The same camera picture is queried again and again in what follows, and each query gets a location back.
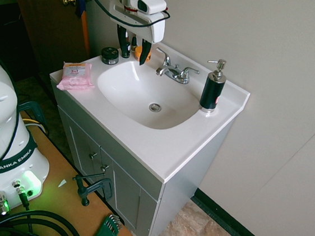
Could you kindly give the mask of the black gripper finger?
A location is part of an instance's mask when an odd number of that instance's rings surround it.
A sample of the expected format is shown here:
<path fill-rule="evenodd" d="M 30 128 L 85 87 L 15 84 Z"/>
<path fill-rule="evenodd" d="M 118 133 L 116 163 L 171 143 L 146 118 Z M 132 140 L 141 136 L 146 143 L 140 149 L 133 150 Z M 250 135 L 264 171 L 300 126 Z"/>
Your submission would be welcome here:
<path fill-rule="evenodd" d="M 149 56 L 150 50 L 151 50 L 152 44 L 148 42 L 147 40 L 143 39 L 142 40 L 142 50 L 141 50 L 141 55 L 140 55 L 140 66 L 145 64 L 147 60 L 147 56 Z"/>
<path fill-rule="evenodd" d="M 121 48 L 121 52 L 123 55 L 127 53 L 127 41 L 126 41 L 126 28 L 120 25 L 117 25 L 117 35 L 118 35 L 118 41 L 119 41 L 119 46 Z"/>

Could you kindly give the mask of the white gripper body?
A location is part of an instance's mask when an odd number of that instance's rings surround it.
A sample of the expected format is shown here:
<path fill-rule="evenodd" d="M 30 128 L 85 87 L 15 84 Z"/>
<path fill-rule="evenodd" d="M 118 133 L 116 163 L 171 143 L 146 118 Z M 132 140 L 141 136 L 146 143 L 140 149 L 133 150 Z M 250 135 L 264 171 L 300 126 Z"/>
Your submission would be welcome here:
<path fill-rule="evenodd" d="M 110 19 L 130 32 L 145 39 L 151 44 L 158 43 L 164 38 L 165 21 L 163 13 L 147 15 L 141 11 L 128 13 L 120 0 L 109 0 Z"/>

